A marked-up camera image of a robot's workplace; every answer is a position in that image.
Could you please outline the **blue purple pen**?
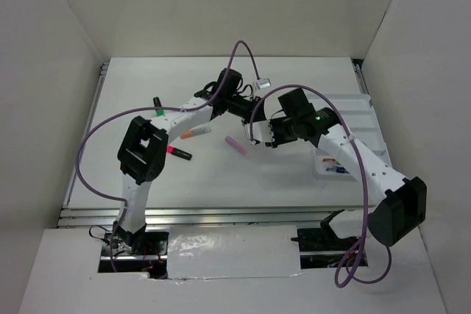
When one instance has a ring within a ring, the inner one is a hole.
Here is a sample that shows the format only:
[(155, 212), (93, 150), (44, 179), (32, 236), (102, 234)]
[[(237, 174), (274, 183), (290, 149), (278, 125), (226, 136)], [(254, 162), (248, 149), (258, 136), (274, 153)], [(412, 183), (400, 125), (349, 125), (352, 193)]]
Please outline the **blue purple pen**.
[(332, 172), (332, 173), (336, 173), (336, 174), (349, 174), (348, 171), (344, 170), (344, 169), (338, 169), (338, 168), (328, 168), (326, 169), (326, 171), (329, 171), (329, 172)]

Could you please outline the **pink black highlighter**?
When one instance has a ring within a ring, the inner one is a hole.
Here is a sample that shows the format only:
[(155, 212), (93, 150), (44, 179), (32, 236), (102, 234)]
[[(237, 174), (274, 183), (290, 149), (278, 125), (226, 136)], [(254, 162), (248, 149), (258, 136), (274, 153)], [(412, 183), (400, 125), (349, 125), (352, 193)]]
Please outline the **pink black highlighter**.
[(191, 160), (193, 157), (191, 153), (183, 151), (182, 149), (178, 149), (174, 146), (167, 146), (166, 152), (183, 160)]

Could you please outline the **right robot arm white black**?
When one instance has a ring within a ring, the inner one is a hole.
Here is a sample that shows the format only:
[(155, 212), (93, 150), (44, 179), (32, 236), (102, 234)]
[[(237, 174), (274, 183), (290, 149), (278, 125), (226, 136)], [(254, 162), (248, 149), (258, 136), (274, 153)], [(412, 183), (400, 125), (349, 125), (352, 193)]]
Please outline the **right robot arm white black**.
[(426, 214), (427, 186), (419, 177), (394, 170), (351, 132), (333, 104), (316, 110), (296, 88), (278, 99), (285, 118), (275, 124), (275, 137), (304, 140), (337, 160), (365, 192), (366, 209), (339, 210), (328, 216), (321, 240), (338, 249), (364, 230), (391, 247), (418, 227)]

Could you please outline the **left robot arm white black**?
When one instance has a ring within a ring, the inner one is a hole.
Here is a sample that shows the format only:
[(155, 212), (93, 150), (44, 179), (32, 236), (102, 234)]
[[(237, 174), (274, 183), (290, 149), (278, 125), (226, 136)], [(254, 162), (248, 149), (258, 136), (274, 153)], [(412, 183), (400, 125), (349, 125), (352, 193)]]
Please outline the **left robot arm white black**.
[(176, 138), (194, 127), (229, 112), (248, 124), (266, 119), (261, 98), (246, 98), (239, 92), (242, 75), (224, 69), (217, 81), (196, 92), (175, 111), (153, 119), (133, 118), (118, 150), (122, 176), (122, 195), (126, 200), (113, 223), (118, 244), (128, 254), (145, 246), (145, 209), (152, 182), (161, 174), (167, 148)]

